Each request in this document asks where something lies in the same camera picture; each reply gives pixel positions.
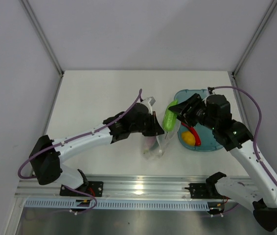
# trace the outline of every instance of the gray wall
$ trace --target gray wall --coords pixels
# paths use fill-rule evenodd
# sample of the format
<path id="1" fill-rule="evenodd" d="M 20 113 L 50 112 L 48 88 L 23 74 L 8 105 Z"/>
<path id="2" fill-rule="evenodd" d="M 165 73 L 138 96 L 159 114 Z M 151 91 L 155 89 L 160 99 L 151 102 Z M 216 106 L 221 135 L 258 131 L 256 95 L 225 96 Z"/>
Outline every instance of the gray wall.
<path id="1" fill-rule="evenodd" d="M 270 0 L 30 0 L 64 70 L 232 71 Z"/>
<path id="2" fill-rule="evenodd" d="M 237 82 L 255 97 L 262 109 L 258 145 L 277 171 L 277 12 L 239 72 Z M 247 99 L 244 103 L 254 129 L 258 119 L 256 108 Z"/>
<path id="3" fill-rule="evenodd" d="M 0 234 L 17 169 L 42 134 L 59 77 L 17 0 L 0 0 Z"/>

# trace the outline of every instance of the yellow fruit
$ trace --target yellow fruit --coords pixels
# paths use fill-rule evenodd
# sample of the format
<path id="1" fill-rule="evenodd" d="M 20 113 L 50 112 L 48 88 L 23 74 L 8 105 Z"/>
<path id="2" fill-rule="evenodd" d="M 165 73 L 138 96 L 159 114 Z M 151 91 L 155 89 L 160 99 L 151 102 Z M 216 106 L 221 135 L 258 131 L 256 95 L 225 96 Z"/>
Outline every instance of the yellow fruit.
<path id="1" fill-rule="evenodd" d="M 181 134 L 181 137 L 182 137 L 182 140 L 188 144 L 188 145 L 191 145 L 191 146 L 195 146 L 195 137 L 193 136 L 193 134 L 189 131 L 184 131 L 182 132 Z"/>

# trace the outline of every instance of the green vegetable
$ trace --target green vegetable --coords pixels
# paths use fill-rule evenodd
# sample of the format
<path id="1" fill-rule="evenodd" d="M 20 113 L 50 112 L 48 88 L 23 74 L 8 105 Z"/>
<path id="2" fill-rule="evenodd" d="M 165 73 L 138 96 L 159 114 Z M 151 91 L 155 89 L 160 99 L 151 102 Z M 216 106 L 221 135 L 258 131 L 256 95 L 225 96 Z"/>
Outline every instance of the green vegetable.
<path id="1" fill-rule="evenodd" d="M 169 110 L 169 107 L 177 105 L 178 100 L 173 100 L 167 107 L 162 121 L 162 127 L 166 132 L 172 131 L 177 120 L 177 115 Z"/>

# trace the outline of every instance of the teal plate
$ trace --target teal plate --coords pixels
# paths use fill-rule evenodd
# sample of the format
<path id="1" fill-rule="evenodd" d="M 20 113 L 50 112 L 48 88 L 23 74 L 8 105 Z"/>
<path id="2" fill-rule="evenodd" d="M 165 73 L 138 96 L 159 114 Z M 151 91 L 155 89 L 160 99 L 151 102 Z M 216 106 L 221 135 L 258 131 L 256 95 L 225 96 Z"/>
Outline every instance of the teal plate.
<path id="1" fill-rule="evenodd" d="M 186 101 L 188 98 L 190 98 L 195 93 L 199 94 L 202 99 L 207 97 L 208 90 L 181 90 L 174 96 L 174 99 L 177 99 L 179 104 Z M 208 128 L 200 125 L 199 123 L 194 126 L 194 129 L 196 130 L 197 134 L 199 135 L 199 138 L 201 139 L 201 146 L 190 146 L 186 144 L 182 140 L 181 134 L 184 131 L 188 131 L 188 129 L 181 125 L 178 131 L 178 137 L 180 143 L 187 149 L 193 150 L 193 151 L 199 151 L 199 152 L 210 152 L 214 150 L 218 150 L 220 148 L 223 148 L 221 144 L 219 144 L 215 138 L 213 137 L 212 131 Z"/>

